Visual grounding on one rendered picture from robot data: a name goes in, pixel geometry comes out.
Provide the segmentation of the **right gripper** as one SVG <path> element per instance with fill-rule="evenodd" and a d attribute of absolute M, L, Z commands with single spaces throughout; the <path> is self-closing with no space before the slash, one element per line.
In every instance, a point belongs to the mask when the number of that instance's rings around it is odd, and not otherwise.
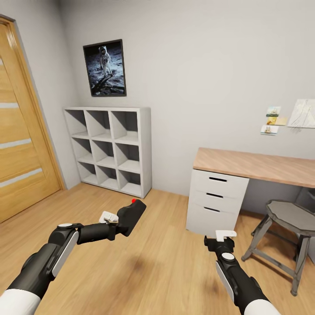
<path fill-rule="evenodd" d="M 207 236 L 204 236 L 204 244 L 208 247 L 208 250 L 210 252 L 217 252 L 217 249 L 219 247 L 226 247 L 231 252 L 234 252 L 233 247 L 235 247 L 235 242 L 232 239 L 225 238 L 224 242 L 219 242 L 216 240 L 216 238 L 207 238 Z"/>

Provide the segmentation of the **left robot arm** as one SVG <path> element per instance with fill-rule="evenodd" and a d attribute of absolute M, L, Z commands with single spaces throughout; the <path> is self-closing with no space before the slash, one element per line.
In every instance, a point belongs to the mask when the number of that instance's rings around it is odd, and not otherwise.
<path fill-rule="evenodd" d="M 0 315 L 34 315 L 49 283 L 54 281 L 75 244 L 108 239 L 129 229 L 116 227 L 119 217 L 104 211 L 98 224 L 60 224 L 48 243 L 28 257 L 21 273 L 0 296 Z"/>

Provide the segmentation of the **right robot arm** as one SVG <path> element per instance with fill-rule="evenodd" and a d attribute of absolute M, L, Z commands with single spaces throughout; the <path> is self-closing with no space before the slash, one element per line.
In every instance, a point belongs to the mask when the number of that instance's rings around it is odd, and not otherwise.
<path fill-rule="evenodd" d="M 204 236 L 204 244 L 215 252 L 216 270 L 241 315 L 280 315 L 254 277 L 249 277 L 233 255 L 235 231 L 216 230 L 216 238 Z"/>

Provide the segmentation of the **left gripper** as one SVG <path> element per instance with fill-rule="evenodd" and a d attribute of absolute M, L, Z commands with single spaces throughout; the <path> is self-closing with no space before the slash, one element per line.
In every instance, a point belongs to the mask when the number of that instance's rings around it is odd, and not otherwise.
<path fill-rule="evenodd" d="M 98 224 L 91 224 L 92 225 L 92 239 L 91 242 L 99 241 L 103 239 L 108 239 L 110 241 L 115 240 L 115 235 L 124 232 L 129 229 L 128 226 L 123 227 L 116 227 L 116 224 L 110 223 L 98 223 Z"/>

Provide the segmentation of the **digital camera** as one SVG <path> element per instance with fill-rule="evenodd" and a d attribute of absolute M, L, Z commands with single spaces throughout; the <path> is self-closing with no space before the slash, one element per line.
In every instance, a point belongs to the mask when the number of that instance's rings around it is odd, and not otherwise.
<path fill-rule="evenodd" d="M 121 208 L 117 212 L 119 217 L 118 222 L 115 224 L 116 227 L 128 226 L 129 229 L 121 232 L 124 236 L 128 237 L 138 220 L 141 218 L 142 214 L 146 209 L 146 205 L 139 199 L 132 199 L 132 204 Z"/>

